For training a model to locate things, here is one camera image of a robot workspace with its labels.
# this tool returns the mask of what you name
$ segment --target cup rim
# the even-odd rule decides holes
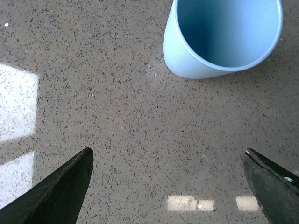
[[[215,68],[217,70],[222,70],[222,71],[227,71],[227,72],[234,72],[234,71],[241,71],[241,70],[246,70],[246,69],[250,69],[256,65],[258,65],[259,63],[261,63],[264,59],[266,59],[271,52],[274,50],[275,46],[277,45],[278,41],[279,41],[279,37],[282,31],[282,26],[283,26],[283,9],[282,9],[282,3],[281,0],[276,0],[277,2],[277,7],[278,7],[278,28],[276,30],[276,34],[275,34],[275,38],[272,41],[272,44],[270,45],[270,47],[268,48],[268,50],[258,59],[256,59],[254,62],[249,63],[247,65],[243,65],[243,66],[238,66],[238,67],[224,67],[224,66],[220,66],[220,65],[216,65],[213,64],[209,61],[207,61],[206,59],[202,58],[201,56],[199,56],[191,47],[190,45],[187,43],[186,39],[184,38],[184,35],[181,31],[181,28],[179,26],[179,22],[178,22],[178,1],[179,0],[174,0],[173,2],[173,10],[174,10],[174,17],[175,17],[175,23],[176,23],[176,28],[178,33],[179,33],[179,37],[182,41],[182,44],[184,45],[184,47],[187,49],[187,51],[194,57],[196,58],[198,61],[200,61],[201,63],[203,63],[204,65],[208,66],[208,67],[212,67]]]

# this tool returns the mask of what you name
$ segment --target light blue cup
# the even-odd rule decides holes
[[[252,68],[275,48],[280,0],[174,0],[164,35],[168,68],[209,78]]]

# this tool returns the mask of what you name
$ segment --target speckled countertop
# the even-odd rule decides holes
[[[241,158],[251,147],[298,174],[299,4],[283,1],[269,58],[206,80],[164,63],[171,4],[0,2],[2,207],[89,146],[78,223],[268,223],[238,207],[252,196]],[[187,211],[172,211],[176,196]]]

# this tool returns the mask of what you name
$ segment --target plastic cup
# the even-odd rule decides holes
[[[280,0],[174,0],[163,53],[184,78],[209,78],[252,68],[275,48]]]

